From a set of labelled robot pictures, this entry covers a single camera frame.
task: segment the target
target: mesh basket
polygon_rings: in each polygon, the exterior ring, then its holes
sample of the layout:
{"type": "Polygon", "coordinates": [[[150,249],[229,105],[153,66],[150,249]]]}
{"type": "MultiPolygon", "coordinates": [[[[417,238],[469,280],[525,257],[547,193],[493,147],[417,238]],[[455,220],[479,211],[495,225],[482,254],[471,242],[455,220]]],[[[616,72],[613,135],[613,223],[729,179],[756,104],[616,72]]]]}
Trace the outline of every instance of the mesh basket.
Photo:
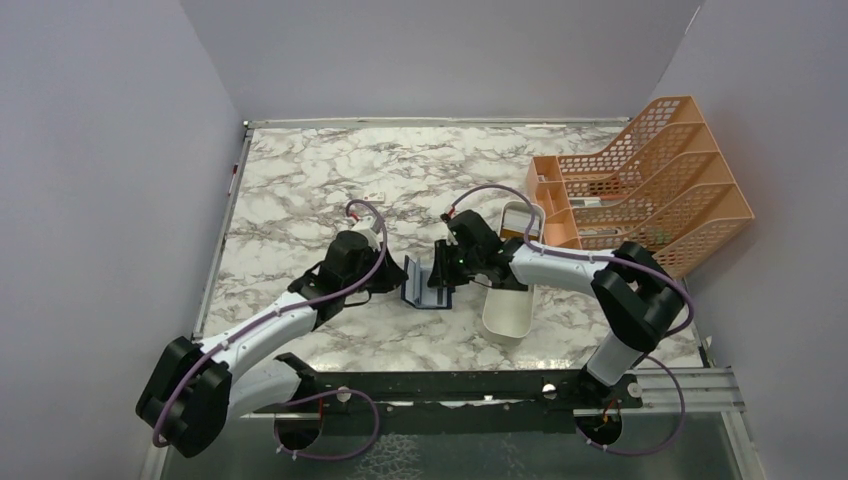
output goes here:
{"type": "Polygon", "coordinates": [[[636,241],[675,278],[753,219],[691,97],[654,100],[592,156],[534,158],[527,188],[547,214],[544,243],[601,250],[636,241]],[[620,142],[641,146],[611,156],[620,142]],[[586,200],[593,206],[576,206],[586,200]]]}
{"type": "Polygon", "coordinates": [[[603,178],[618,171],[667,125],[703,121],[704,117],[692,97],[661,97],[645,107],[600,152],[560,155],[556,159],[564,177],[603,178]]]}

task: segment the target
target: marble surface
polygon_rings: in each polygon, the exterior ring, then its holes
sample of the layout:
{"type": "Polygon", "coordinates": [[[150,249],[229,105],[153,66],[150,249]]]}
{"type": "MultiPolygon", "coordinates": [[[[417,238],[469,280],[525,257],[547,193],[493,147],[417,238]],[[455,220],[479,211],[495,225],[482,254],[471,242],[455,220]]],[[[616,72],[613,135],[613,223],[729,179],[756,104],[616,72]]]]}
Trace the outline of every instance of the marble surface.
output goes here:
{"type": "MultiPolygon", "coordinates": [[[[215,335],[273,302],[320,261],[336,232],[348,228],[343,206],[368,189],[389,226],[389,251],[429,262],[443,238],[439,214],[469,187],[488,182],[523,189],[531,157],[591,152],[621,127],[261,129],[250,148],[203,336],[215,335]]],[[[469,197],[490,224],[504,192],[469,197]]],[[[316,331],[281,347],[318,370],[399,371],[579,368],[609,328],[595,299],[540,288],[530,333],[514,347],[480,334],[486,289],[459,288],[453,310],[415,310],[399,291],[345,309],[316,331]]],[[[687,330],[655,356],[700,366],[687,330]]]]}

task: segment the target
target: lavender wall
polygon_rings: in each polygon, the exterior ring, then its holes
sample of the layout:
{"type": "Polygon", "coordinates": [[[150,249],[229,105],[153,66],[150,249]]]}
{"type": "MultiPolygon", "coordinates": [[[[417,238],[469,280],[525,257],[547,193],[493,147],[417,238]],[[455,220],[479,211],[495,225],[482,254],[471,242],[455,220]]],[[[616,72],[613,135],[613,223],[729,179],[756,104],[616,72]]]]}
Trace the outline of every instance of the lavender wall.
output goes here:
{"type": "Polygon", "coordinates": [[[250,120],[612,117],[702,0],[182,0],[250,120]]]}
{"type": "Polygon", "coordinates": [[[135,478],[241,118],[176,0],[4,2],[0,65],[0,478],[135,478]]]}
{"type": "Polygon", "coordinates": [[[845,475],[848,3],[706,0],[654,95],[692,94],[757,220],[690,276],[768,478],[845,475]]]}

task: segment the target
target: purple cable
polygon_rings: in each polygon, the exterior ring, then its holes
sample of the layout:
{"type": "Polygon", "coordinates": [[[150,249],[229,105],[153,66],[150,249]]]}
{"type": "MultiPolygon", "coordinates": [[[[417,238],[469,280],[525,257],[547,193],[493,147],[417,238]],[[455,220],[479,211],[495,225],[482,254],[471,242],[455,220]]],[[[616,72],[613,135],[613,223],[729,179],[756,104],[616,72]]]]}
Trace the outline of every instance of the purple cable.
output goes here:
{"type": "MultiPolygon", "coordinates": [[[[247,333],[250,332],[251,330],[253,330],[254,328],[258,327],[259,325],[264,324],[265,322],[267,322],[268,320],[270,320],[274,317],[282,315],[283,313],[286,313],[286,312],[289,312],[289,311],[292,311],[292,310],[297,310],[298,308],[303,308],[303,307],[315,305],[316,303],[325,302],[327,300],[333,300],[334,298],[338,298],[338,297],[347,295],[349,293],[353,293],[353,292],[359,290],[359,288],[362,287],[362,285],[365,285],[365,282],[367,282],[371,277],[374,276],[375,273],[377,273],[377,270],[380,268],[380,265],[383,264],[383,260],[386,258],[386,249],[388,248],[389,233],[388,233],[388,230],[386,229],[386,220],[383,218],[382,215],[380,215],[380,212],[378,212],[377,209],[374,208],[374,205],[371,205],[371,203],[366,202],[365,200],[359,200],[359,199],[351,200],[347,203],[347,205],[345,205],[345,214],[346,215],[350,214],[350,207],[353,206],[353,205],[362,205],[365,208],[367,208],[368,210],[371,210],[371,213],[374,214],[374,217],[377,219],[377,224],[380,226],[380,230],[383,233],[383,244],[380,247],[380,255],[377,257],[377,261],[374,263],[374,266],[371,267],[371,270],[368,270],[368,273],[366,273],[365,276],[360,278],[356,283],[354,283],[353,285],[351,285],[347,288],[343,288],[343,289],[339,290],[338,292],[334,292],[334,293],[331,293],[329,295],[324,295],[323,297],[313,298],[312,300],[307,300],[307,301],[300,302],[300,303],[294,303],[292,305],[286,305],[285,307],[281,308],[279,311],[269,312],[268,314],[257,318],[256,320],[250,322],[249,324],[247,324],[247,326],[245,326],[244,328],[242,328],[241,330],[239,330],[238,332],[236,332],[232,336],[230,336],[230,338],[227,339],[228,343],[235,342],[236,340],[243,337],[244,335],[247,335],[247,333]]],[[[197,373],[198,370],[200,370],[200,368],[206,363],[207,360],[212,358],[216,353],[220,352],[223,349],[224,349],[224,345],[221,344],[221,343],[212,347],[208,352],[206,352],[206,354],[204,354],[202,357],[200,357],[200,360],[198,360],[197,363],[195,363],[194,365],[191,366],[191,368],[188,370],[188,372],[186,372],[186,374],[182,378],[182,380],[180,380],[180,383],[178,383],[176,388],[174,388],[173,393],[171,393],[171,396],[168,397],[168,400],[165,402],[165,405],[162,407],[162,412],[159,414],[159,418],[156,419],[156,425],[153,427],[153,445],[155,445],[156,447],[160,447],[160,448],[161,447],[167,447],[168,445],[170,445],[170,443],[168,443],[167,441],[163,441],[161,439],[162,430],[165,426],[165,420],[168,418],[168,414],[171,412],[171,409],[174,407],[174,404],[177,402],[177,398],[179,398],[180,393],[183,391],[183,389],[186,387],[186,385],[188,385],[188,382],[191,381],[192,378],[194,378],[194,374],[197,373]]]]}
{"type": "Polygon", "coordinates": [[[457,204],[459,202],[461,202],[462,200],[464,200],[467,196],[471,195],[474,192],[489,189],[489,188],[495,189],[495,190],[504,190],[504,191],[507,191],[509,193],[512,193],[513,195],[516,195],[519,198],[521,198],[521,200],[523,200],[524,203],[527,204],[527,208],[530,209],[530,223],[527,224],[527,228],[524,230],[524,244],[527,245],[534,252],[539,252],[542,255],[550,255],[552,257],[567,258],[567,259],[570,259],[570,260],[583,260],[583,261],[588,261],[588,262],[599,261],[599,262],[617,263],[619,265],[624,265],[625,267],[629,267],[629,268],[632,268],[634,270],[639,270],[640,272],[647,273],[649,275],[653,275],[654,277],[659,278],[663,282],[667,283],[669,287],[674,289],[674,291],[677,292],[677,294],[680,295],[681,298],[683,298],[683,301],[686,302],[686,307],[688,309],[688,315],[686,316],[686,320],[684,320],[683,323],[681,323],[677,327],[672,328],[671,330],[666,332],[665,337],[670,337],[671,335],[674,335],[675,333],[680,332],[684,328],[688,327],[690,323],[692,323],[692,319],[695,318],[695,309],[692,307],[692,304],[694,303],[693,300],[692,300],[692,297],[689,296],[689,292],[687,292],[686,289],[684,289],[682,286],[680,286],[679,283],[672,280],[668,275],[664,275],[664,274],[662,274],[662,273],[660,273],[660,272],[658,272],[658,271],[656,271],[652,268],[646,267],[644,265],[639,265],[638,263],[634,263],[634,262],[624,260],[624,259],[618,258],[618,257],[606,256],[606,255],[591,255],[590,256],[590,255],[582,255],[582,254],[579,254],[579,253],[561,252],[561,251],[557,251],[557,250],[549,250],[549,249],[543,250],[541,247],[539,247],[535,243],[531,242],[530,241],[530,230],[533,228],[533,224],[536,223],[536,209],[533,208],[533,204],[530,203],[530,199],[528,199],[526,195],[524,195],[523,193],[519,192],[518,190],[516,190],[512,187],[507,187],[505,185],[499,185],[497,183],[480,185],[480,186],[474,187],[474,188],[468,190],[467,192],[463,193],[462,195],[460,195],[456,200],[453,201],[453,203],[451,203],[451,207],[456,208],[457,204]]]}
{"type": "Polygon", "coordinates": [[[366,442],[363,443],[361,447],[357,448],[356,450],[354,450],[350,453],[345,453],[344,455],[315,455],[314,453],[301,453],[300,450],[289,450],[280,441],[280,434],[279,434],[279,431],[277,429],[277,424],[275,423],[274,424],[274,440],[277,441],[277,446],[278,446],[277,453],[286,452],[289,455],[294,456],[295,458],[302,457],[302,458],[308,458],[310,460],[326,460],[326,461],[330,461],[330,462],[338,462],[338,461],[341,461],[341,460],[347,460],[349,458],[353,458],[357,455],[361,455],[361,454],[365,453],[366,450],[371,448],[371,446],[374,445],[374,443],[377,441],[377,436],[380,434],[380,411],[377,410],[377,404],[374,403],[374,400],[372,400],[371,397],[366,395],[364,392],[360,392],[359,390],[330,390],[330,391],[327,391],[327,392],[317,393],[317,394],[312,395],[310,397],[305,397],[305,398],[301,398],[301,399],[298,399],[298,400],[293,400],[291,402],[286,402],[286,403],[283,404],[283,406],[284,407],[293,407],[295,405],[300,405],[302,403],[311,402],[311,401],[314,401],[314,400],[318,400],[320,398],[329,397],[329,396],[332,396],[332,395],[344,394],[344,393],[350,393],[350,394],[353,394],[353,395],[356,395],[358,397],[365,399],[365,401],[368,402],[368,405],[371,407],[371,411],[374,412],[374,430],[371,432],[371,436],[368,437],[368,440],[366,440],[366,442]]]}
{"type": "Polygon", "coordinates": [[[680,436],[680,433],[683,431],[683,425],[686,423],[686,401],[683,400],[683,388],[680,387],[680,382],[677,381],[677,377],[674,376],[674,373],[672,373],[670,368],[666,367],[662,362],[660,362],[659,360],[657,360],[654,357],[646,356],[645,358],[656,363],[657,365],[659,365],[660,368],[665,370],[665,373],[668,374],[669,378],[671,378],[671,381],[674,382],[674,388],[677,389],[677,396],[680,398],[680,420],[677,422],[677,427],[674,429],[673,432],[671,432],[671,435],[669,435],[668,438],[666,438],[664,442],[657,445],[656,447],[648,448],[646,450],[631,450],[631,451],[619,450],[617,448],[610,448],[606,445],[600,445],[598,443],[595,443],[594,441],[589,439],[589,437],[587,437],[586,434],[583,433],[582,430],[580,430],[578,428],[577,431],[580,433],[580,435],[583,436],[583,438],[586,439],[586,443],[588,445],[591,445],[591,446],[597,448],[598,450],[603,450],[604,452],[611,453],[613,455],[620,455],[622,457],[641,457],[641,456],[645,456],[645,455],[653,455],[655,453],[659,453],[659,452],[665,450],[666,448],[670,447],[671,444],[673,444],[675,441],[677,441],[677,438],[680,436]]]}

